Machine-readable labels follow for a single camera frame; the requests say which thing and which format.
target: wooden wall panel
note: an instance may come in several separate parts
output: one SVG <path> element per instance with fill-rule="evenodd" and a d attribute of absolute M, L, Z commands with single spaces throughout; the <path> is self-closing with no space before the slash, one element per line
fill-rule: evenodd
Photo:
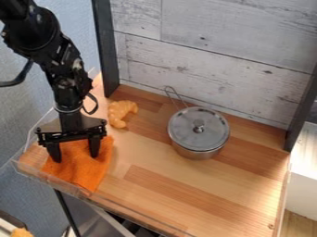
<path fill-rule="evenodd" d="M 315 0 L 163 0 L 162 40 L 311 73 Z"/>
<path fill-rule="evenodd" d="M 286 128 L 309 76 L 304 73 L 126 35 L 130 81 L 171 85 L 197 102 Z"/>
<path fill-rule="evenodd" d="M 115 31 L 160 39 L 161 0 L 112 0 Z"/>
<path fill-rule="evenodd" d="M 115 32 L 115 40 L 120 79 L 129 80 L 125 33 Z"/>

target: black metal frame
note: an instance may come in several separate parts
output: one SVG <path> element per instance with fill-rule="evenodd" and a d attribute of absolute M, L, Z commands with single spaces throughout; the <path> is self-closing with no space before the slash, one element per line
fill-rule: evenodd
<path fill-rule="evenodd" d="M 76 237 L 81 237 L 81 234 L 77 228 L 77 225 L 74 221 L 74 218 L 72 217 L 71 213 L 70 213 L 70 210 L 64 200 L 64 197 L 63 197 L 63 194 L 59 191 L 59 190 L 54 190 L 55 191 L 55 194 L 57 195 L 57 199 L 60 203 L 60 205 L 62 206 L 63 208 L 63 211 L 68 219 L 68 221 L 70 222 L 70 226 L 72 227 L 72 230 L 74 231 Z"/>
<path fill-rule="evenodd" d="M 285 137 L 284 149 L 290 152 L 304 126 L 305 121 L 308 119 L 312 109 L 312 105 L 317 96 L 317 65 L 312 72 L 310 81 L 306 87 L 303 97 L 300 101 L 295 116 L 289 126 Z"/>
<path fill-rule="evenodd" d="M 109 0 L 92 0 L 105 97 L 120 84 L 116 42 Z"/>

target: orange towel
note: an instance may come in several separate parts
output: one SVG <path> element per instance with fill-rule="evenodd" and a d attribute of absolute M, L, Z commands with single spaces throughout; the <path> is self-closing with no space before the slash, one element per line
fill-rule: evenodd
<path fill-rule="evenodd" d="M 61 143 L 62 162 L 58 164 L 50 156 L 42 171 L 95 192 L 108 169 L 112 146 L 113 138 L 107 136 L 101 140 L 99 156 L 91 158 L 87 140 Z"/>

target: wooden table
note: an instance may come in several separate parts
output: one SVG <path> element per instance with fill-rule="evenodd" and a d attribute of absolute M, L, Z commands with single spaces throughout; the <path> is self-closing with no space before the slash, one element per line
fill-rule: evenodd
<path fill-rule="evenodd" d="M 95 80 L 96 117 L 107 118 L 101 80 Z M 289 153 L 285 131 L 225 115 L 231 137 L 211 160 L 178 156 L 166 132 L 176 109 L 161 95 L 122 85 L 111 100 L 136 102 L 128 129 L 108 126 L 115 138 L 107 176 L 82 199 L 172 236 L 276 236 L 283 210 Z M 20 162 L 39 169 L 47 157 L 33 144 Z"/>

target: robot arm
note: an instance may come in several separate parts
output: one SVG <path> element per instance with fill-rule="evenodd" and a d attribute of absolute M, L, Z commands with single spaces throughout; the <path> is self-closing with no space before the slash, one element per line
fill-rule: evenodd
<path fill-rule="evenodd" d="M 54 93 L 59 121 L 37 129 L 39 144 L 60 162 L 59 143 L 88 139 L 91 155 L 96 157 L 100 140 L 106 135 L 106 122 L 80 112 L 85 96 L 92 97 L 92 80 L 84 70 L 79 50 L 61 32 L 55 15 L 33 0 L 0 0 L 0 19 L 5 23 L 1 36 L 6 45 L 28 59 L 18 77 L 0 82 L 0 87 L 23 82 L 32 64 L 37 63 Z"/>

